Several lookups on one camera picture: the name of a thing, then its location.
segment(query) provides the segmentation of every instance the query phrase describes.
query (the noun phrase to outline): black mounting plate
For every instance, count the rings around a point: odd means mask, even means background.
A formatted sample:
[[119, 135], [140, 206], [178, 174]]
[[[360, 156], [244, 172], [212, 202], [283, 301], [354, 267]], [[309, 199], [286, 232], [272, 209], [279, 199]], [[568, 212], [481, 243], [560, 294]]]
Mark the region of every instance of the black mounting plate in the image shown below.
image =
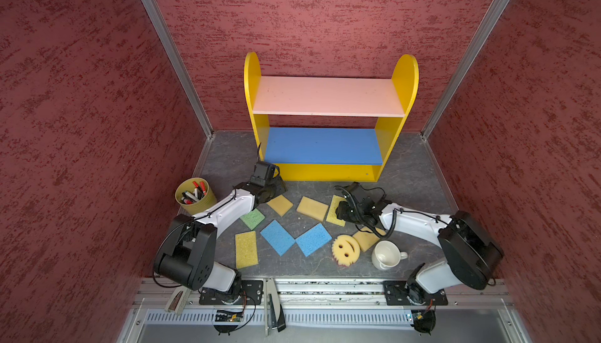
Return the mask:
[[[244, 280], [242, 279], [242, 289], [248, 297], [251, 297], [255, 300], [257, 305], [261, 303], [263, 298], [263, 281], [262, 280]], [[239, 298], [232, 304], [225, 304], [221, 301], [219, 295], [215, 293], [214, 289], [203, 288], [200, 290], [200, 299], [198, 303], [200, 305], [242, 305], [244, 300]]]
[[[385, 280], [382, 282], [384, 286], [384, 296], [386, 296], [386, 304], [390, 306], [417, 306], [409, 301], [407, 292], [405, 292], [404, 280]], [[441, 289], [433, 295], [427, 295], [427, 300], [424, 306], [430, 305], [449, 305], [447, 294], [444, 289]]]

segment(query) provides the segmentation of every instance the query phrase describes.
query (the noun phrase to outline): yellow bucket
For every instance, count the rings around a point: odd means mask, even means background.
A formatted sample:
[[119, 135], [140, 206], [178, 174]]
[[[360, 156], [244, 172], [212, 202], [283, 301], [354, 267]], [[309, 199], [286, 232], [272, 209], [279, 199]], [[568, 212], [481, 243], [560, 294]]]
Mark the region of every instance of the yellow bucket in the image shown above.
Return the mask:
[[[182, 193], [184, 191], [189, 191], [190, 193], [194, 194], [194, 188], [196, 188], [196, 187], [194, 186], [194, 183], [192, 181], [196, 181], [196, 183], [198, 185], [200, 185], [201, 182], [204, 182], [204, 186], [207, 189], [207, 193], [205, 194], [205, 196], [203, 198], [201, 198], [201, 200], [199, 202], [196, 202], [191, 205], [183, 204], [182, 203]], [[189, 212], [190, 215], [194, 215], [194, 214], [198, 214], [199, 212], [203, 212], [203, 211], [213, 207], [217, 203], [217, 199], [215, 198], [215, 195], [213, 194], [213, 190], [211, 190], [211, 186], [208, 184], [208, 182], [205, 179], [202, 179], [200, 177], [194, 177], [194, 178], [191, 178], [191, 179], [188, 179], [188, 180], [182, 182], [180, 184], [180, 186], [178, 186], [176, 189], [176, 201], [178, 204], [180, 204], [181, 207], [183, 207], [187, 212]]]

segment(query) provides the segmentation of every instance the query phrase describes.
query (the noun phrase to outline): smiley face sponge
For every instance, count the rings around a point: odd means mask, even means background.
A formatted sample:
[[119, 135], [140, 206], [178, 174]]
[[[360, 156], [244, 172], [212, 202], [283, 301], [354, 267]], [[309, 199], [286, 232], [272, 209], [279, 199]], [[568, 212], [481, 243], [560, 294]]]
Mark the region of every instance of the smiley face sponge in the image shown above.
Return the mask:
[[340, 235], [332, 244], [332, 254], [339, 265], [350, 266], [357, 262], [361, 249], [352, 236]]

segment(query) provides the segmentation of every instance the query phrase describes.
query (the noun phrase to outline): blue shelf board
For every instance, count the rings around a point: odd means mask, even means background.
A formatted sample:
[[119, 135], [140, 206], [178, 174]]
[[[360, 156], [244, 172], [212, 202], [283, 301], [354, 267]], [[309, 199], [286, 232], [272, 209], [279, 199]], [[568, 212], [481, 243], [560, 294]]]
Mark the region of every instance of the blue shelf board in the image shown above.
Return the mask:
[[275, 164], [382, 165], [375, 129], [269, 128], [265, 160]]

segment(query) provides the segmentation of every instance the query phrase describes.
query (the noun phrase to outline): side wall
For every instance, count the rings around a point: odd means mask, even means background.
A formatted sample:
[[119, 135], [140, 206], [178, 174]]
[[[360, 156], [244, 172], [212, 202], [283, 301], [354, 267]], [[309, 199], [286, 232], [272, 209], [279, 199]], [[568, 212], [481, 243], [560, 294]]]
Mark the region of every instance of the side wall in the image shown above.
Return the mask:
[[0, 340], [114, 342], [204, 134], [139, 0], [0, 23]]
[[511, 0], [430, 143], [535, 342], [601, 337], [601, 0]]
[[[419, 131], [492, 0], [157, 0], [215, 129], [252, 129], [244, 58], [263, 75], [390, 78], [419, 63], [404, 130]], [[272, 116], [272, 126], [367, 127], [375, 119]]]

